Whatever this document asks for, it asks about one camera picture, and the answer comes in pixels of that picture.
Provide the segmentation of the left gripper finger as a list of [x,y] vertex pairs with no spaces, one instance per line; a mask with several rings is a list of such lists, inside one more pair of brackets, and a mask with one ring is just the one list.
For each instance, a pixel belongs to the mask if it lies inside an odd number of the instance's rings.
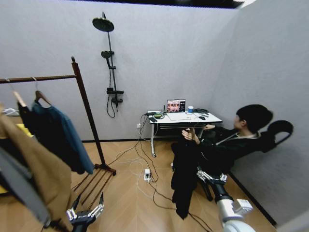
[[99,217],[104,209],[104,193],[101,193],[99,204],[89,213],[90,217]]
[[71,208],[69,208],[66,211],[69,221],[73,221],[73,220],[77,219],[77,214],[75,212],[75,209],[77,208],[77,206],[79,204],[80,198],[81,198],[81,194],[78,195],[76,200],[73,202]]

